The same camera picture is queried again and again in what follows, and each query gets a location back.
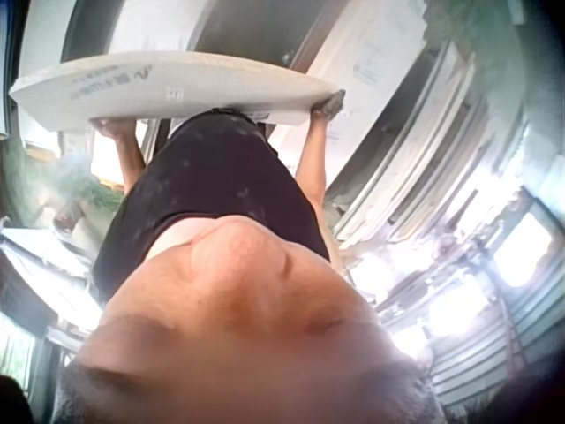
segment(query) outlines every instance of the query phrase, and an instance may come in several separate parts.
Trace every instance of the window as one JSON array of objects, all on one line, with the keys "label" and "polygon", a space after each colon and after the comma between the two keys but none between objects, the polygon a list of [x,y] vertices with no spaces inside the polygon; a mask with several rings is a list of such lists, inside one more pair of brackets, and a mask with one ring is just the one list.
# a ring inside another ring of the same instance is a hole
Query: window
[{"label": "window", "polygon": [[0,314],[0,374],[16,380],[27,392],[35,338]]},{"label": "window", "polygon": [[430,306],[429,327],[437,337],[465,332],[475,317],[488,305],[473,276],[454,290],[440,295]]},{"label": "window", "polygon": [[530,281],[551,242],[549,231],[532,214],[527,214],[494,254],[509,286],[522,287]]}]

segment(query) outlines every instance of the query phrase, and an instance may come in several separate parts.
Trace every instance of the wall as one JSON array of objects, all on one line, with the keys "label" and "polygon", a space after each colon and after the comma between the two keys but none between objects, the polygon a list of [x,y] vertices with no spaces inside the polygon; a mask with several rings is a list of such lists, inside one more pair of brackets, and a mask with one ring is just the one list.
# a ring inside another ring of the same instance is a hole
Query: wall
[{"label": "wall", "polygon": [[[533,373],[544,372],[550,359],[565,347],[564,277],[565,261],[557,254],[537,282],[505,291],[527,368]],[[470,334],[444,339],[434,350],[434,387],[440,401],[456,412],[488,399],[509,377],[500,313],[482,317]]]},{"label": "wall", "polygon": [[[64,38],[76,0],[32,0],[21,46],[19,76],[61,63]],[[48,132],[24,110],[19,110],[22,141],[58,152],[57,133]]]}]

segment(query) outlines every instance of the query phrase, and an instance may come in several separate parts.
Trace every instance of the white board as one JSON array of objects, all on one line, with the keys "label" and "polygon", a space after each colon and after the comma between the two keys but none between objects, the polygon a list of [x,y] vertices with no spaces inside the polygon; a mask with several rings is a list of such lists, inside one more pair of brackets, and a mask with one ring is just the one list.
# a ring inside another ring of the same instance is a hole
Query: white board
[{"label": "white board", "polygon": [[50,131],[97,117],[191,117],[234,108],[261,122],[301,125],[337,86],[237,57],[137,52],[90,57],[18,79],[11,97]]},{"label": "white board", "polygon": [[[347,90],[344,111],[328,131],[330,185],[369,133],[425,46],[426,5],[409,0],[348,2],[308,75]],[[269,142],[296,170],[308,125],[279,126]]]}]

